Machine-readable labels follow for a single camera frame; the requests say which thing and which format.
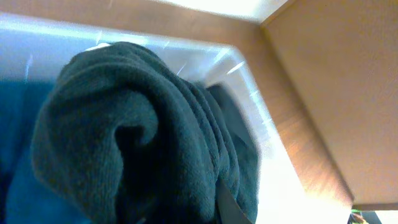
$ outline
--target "blue fabric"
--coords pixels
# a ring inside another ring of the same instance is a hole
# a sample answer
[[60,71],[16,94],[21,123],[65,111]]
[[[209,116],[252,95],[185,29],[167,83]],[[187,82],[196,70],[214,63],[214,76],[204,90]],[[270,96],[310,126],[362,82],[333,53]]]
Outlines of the blue fabric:
[[33,174],[30,142],[51,89],[46,83],[0,82],[0,223],[90,222]]

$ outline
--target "folded clothing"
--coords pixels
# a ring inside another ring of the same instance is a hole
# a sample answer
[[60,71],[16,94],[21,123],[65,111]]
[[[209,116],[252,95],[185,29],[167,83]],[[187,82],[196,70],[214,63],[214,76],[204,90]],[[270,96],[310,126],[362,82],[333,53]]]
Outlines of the folded clothing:
[[213,222],[222,179],[255,222],[257,151],[230,102],[138,45],[80,53],[40,111],[35,176],[94,223]]

